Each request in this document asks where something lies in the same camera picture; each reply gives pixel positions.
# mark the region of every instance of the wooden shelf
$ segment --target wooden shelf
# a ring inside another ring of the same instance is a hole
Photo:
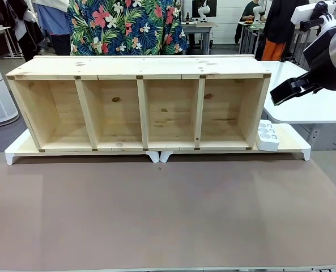
[[[250,149],[270,81],[252,56],[38,57],[7,77],[46,152]]]

